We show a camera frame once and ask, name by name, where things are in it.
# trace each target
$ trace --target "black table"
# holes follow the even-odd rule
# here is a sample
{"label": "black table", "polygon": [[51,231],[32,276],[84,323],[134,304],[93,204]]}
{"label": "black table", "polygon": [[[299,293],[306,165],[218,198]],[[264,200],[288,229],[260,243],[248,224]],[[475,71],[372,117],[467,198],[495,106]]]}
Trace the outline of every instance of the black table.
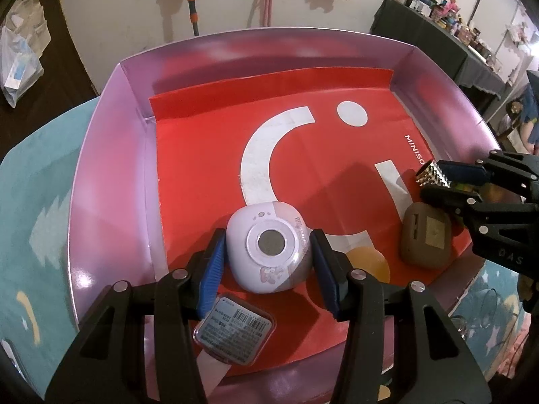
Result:
{"label": "black table", "polygon": [[502,96],[503,80],[466,45],[431,19],[395,0],[383,1],[370,33],[415,45],[461,87]]}

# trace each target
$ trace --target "blue rug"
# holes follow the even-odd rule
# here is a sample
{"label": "blue rug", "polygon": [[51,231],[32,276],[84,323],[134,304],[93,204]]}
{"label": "blue rug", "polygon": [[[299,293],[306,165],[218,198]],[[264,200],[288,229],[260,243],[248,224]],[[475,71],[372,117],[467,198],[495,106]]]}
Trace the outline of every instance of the blue rug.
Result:
{"label": "blue rug", "polygon": [[51,121],[0,165],[0,339],[43,397],[76,334],[67,279],[71,187],[97,98]]}

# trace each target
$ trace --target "barcode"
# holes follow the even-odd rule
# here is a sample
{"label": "barcode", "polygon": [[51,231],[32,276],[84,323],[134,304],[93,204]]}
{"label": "barcode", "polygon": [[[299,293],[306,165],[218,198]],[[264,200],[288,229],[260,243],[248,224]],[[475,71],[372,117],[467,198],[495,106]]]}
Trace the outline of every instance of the barcode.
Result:
{"label": "barcode", "polygon": [[256,331],[263,331],[263,329],[266,327],[266,324],[263,321],[259,319],[255,319],[250,314],[243,313],[239,309],[236,310],[233,318],[236,319],[237,321],[240,321],[243,324],[247,324],[247,326],[250,326]]}

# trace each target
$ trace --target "white smiley design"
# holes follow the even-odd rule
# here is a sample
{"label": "white smiley design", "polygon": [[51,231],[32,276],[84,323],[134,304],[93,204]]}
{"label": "white smiley design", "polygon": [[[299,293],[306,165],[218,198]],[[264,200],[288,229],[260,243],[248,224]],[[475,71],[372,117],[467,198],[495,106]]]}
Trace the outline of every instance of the white smiley design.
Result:
{"label": "white smiley design", "polygon": [[[338,116],[350,126],[361,127],[367,123],[368,115],[364,107],[355,102],[341,102],[337,107]],[[242,156],[240,183],[246,205],[278,201],[270,178],[270,160],[277,143],[292,129],[316,123],[307,106],[296,107],[282,112],[262,124],[247,143]],[[390,159],[375,164],[401,220],[404,212],[412,204],[412,198],[401,175]],[[327,235],[334,250],[346,253],[359,246],[374,247],[368,232],[351,235]]]}

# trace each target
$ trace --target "label sticker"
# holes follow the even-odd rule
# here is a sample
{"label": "label sticker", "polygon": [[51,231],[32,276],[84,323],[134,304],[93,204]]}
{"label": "label sticker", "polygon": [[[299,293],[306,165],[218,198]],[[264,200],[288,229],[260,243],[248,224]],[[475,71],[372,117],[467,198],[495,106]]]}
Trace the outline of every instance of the label sticker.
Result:
{"label": "label sticker", "polygon": [[425,243],[438,249],[445,248],[445,224],[432,217],[427,217]]}
{"label": "label sticker", "polygon": [[24,56],[22,53],[17,53],[17,56],[11,65],[11,69],[9,70],[9,74],[7,75],[7,79],[4,83],[6,88],[19,89],[28,61],[28,56]]}
{"label": "label sticker", "polygon": [[256,358],[271,328],[270,320],[223,297],[195,337],[210,352],[231,363],[246,366]]}

